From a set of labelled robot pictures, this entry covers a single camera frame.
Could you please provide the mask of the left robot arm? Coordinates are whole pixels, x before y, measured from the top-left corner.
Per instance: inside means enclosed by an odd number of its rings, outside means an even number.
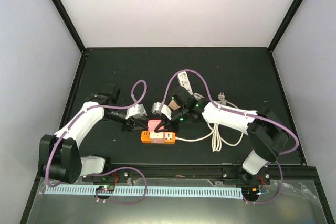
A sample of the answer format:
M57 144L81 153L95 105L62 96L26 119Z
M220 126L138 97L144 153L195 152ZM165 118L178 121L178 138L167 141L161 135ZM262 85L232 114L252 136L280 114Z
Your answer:
M81 156L79 147L92 128L102 120L119 122L124 131L145 130L147 112L140 99L131 94L132 105L119 106L120 89L108 85L105 92L91 94L79 112L53 135L44 135L39 143L38 174L49 187L61 183L73 184L79 177L94 174L108 181L113 174L107 158Z

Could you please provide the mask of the white power strip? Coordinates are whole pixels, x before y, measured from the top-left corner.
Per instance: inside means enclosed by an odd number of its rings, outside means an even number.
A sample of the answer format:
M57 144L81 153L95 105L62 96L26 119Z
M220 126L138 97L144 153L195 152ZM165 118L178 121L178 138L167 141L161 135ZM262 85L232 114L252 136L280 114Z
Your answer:
M186 71L180 72L177 75L177 77L178 77L179 85L184 87L190 95L193 95L193 90L192 90L187 72Z

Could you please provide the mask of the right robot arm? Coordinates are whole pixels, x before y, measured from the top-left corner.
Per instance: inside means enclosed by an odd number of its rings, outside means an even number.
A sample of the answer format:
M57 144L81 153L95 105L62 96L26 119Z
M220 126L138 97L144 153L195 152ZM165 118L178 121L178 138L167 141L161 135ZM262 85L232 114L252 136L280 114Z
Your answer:
M176 130L184 120L206 122L212 132L215 152L225 142L219 133L220 126L248 136L253 149L238 171L239 179L245 184L252 183L263 167L277 161L290 138L289 132L271 110L263 113L244 111L227 106L226 102L210 101L198 93L190 94L183 86L174 90L168 105L154 103L152 113L162 117L156 132Z

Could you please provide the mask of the black mounting rail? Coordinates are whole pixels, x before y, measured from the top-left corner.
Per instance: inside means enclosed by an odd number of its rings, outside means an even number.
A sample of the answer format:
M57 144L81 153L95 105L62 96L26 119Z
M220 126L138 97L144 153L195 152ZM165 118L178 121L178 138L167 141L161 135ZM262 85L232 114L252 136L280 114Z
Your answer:
M302 165L281 165L279 168L276 164L272 164L263 167L257 175L247 173L239 165L138 165L135 168L137 172L124 168L112 172L111 175L87 175L83 181L112 183L117 177L118 182L125 183L128 178L141 178L140 173L147 179L210 179L235 185L251 185L261 181L269 184L272 179L279 180L281 177L289 180L319 181L315 167Z

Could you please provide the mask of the orange power strip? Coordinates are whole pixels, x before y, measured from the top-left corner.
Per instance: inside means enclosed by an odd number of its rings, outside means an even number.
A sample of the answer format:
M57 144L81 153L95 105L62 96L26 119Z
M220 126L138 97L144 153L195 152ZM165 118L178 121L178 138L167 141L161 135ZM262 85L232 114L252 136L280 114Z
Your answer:
M151 143L149 138L149 131L141 133L141 142L146 144L174 144L176 141L176 134L174 132L164 132L164 143Z

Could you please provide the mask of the black right frame post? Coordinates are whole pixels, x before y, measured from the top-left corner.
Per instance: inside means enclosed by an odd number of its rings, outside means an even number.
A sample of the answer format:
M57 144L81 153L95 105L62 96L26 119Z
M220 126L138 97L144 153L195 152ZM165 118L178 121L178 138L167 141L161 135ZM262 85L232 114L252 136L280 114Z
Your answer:
M285 31L287 30L303 1L304 0L293 0L291 2L290 7L288 8L283 20L281 21L273 39L267 48L269 54L272 54L275 51L277 45L281 41L281 38L283 37Z

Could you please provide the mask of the right circuit board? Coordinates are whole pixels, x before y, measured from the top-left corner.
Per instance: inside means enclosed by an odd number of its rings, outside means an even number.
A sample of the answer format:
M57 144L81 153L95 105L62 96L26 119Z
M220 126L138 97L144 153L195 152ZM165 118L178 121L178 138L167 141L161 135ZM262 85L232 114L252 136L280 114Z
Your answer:
M254 195L262 195L264 194L265 192L260 189L260 188L257 188L257 187L252 187L252 188L242 188L242 194L244 196L254 196Z

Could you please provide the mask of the black frame post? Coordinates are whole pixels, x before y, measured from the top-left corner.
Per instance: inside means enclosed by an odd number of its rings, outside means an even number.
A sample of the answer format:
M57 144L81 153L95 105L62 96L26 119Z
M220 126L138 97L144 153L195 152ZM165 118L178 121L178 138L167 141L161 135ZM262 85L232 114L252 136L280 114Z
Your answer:
M272 54L275 51L277 45L281 41L281 38L283 37L285 31L287 30L303 1L304 0L293 0L291 2L290 7L288 8L283 20L281 21L273 39L267 48L269 54Z
M68 12L66 11L66 8L61 0L51 0L53 5L55 6L58 14L60 15L62 21L66 25L72 39L74 40L77 48L81 53L83 53L86 50L86 47L84 46Z

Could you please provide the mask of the circuit board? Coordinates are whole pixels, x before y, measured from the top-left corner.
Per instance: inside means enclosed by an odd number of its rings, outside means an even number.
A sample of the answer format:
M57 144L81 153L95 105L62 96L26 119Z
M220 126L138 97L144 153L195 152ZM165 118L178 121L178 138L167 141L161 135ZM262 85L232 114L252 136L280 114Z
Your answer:
M242 194L244 196L254 196L254 195L262 195L264 194L265 192L260 189L260 188L257 188L257 187L252 187L252 188L242 188Z
M96 194L112 194L114 189L114 185L101 185L97 187Z

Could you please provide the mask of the left circuit board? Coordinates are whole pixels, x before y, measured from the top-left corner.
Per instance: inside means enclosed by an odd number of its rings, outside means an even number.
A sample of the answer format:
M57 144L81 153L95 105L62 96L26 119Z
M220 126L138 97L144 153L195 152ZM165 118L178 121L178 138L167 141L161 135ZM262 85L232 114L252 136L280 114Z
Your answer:
M114 189L114 185L101 185L97 187L96 194L112 194Z

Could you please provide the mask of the beige cube plug adapter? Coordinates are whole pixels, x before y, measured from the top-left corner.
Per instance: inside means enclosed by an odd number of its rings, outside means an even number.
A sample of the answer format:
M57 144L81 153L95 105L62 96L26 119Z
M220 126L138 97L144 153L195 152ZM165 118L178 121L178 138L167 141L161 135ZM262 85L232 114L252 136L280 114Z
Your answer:
M180 105L176 100L172 99L172 100L170 101L170 103L168 104L168 107L169 107L172 111L176 111L176 110L178 110L178 109L181 107L181 105Z

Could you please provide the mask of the pink plug adapter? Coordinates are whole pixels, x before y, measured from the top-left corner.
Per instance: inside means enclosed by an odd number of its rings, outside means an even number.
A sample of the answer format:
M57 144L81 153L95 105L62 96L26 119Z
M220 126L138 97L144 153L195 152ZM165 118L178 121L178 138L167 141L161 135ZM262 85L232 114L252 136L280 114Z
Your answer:
M150 119L148 120L148 131L149 132L164 132L165 128L160 119Z

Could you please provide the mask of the white cube socket adapter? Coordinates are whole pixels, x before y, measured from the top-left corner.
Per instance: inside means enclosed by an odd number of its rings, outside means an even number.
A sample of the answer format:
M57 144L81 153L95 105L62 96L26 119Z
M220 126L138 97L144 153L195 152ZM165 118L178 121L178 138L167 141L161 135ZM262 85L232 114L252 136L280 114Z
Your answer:
M164 132L149 132L149 138L151 143L164 143Z

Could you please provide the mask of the black left frame post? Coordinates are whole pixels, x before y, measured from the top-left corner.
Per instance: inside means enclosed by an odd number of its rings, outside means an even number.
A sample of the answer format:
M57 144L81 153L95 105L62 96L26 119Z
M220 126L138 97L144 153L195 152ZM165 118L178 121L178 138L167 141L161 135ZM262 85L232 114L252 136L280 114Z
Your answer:
M53 5L55 6L58 14L60 15L62 21L66 25L72 39L74 40L77 48L81 53L83 53L86 50L86 47L84 46L68 12L66 11L66 8L61 0L51 0Z

